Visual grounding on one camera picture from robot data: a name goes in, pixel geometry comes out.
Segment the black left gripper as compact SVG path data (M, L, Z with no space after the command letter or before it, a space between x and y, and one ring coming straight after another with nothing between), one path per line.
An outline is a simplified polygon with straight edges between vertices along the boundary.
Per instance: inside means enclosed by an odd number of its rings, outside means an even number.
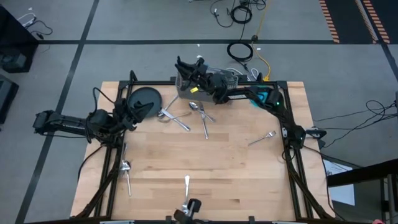
M114 126L113 131L123 131L129 130L134 131L136 129L136 124L141 123L153 107L154 103L142 104L137 101L130 106L127 99L120 98L114 102L113 109L113 119Z

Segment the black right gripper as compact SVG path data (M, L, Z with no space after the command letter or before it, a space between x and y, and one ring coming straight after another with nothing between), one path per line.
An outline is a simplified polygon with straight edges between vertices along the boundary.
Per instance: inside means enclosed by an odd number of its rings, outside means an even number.
M175 67L184 80L196 80L199 89L210 95L216 105L226 103L226 92L228 89L226 78L230 77L231 72L226 70L207 70L205 73L199 73L198 69L203 64L204 59L201 57L195 63L189 64L183 62L178 56Z

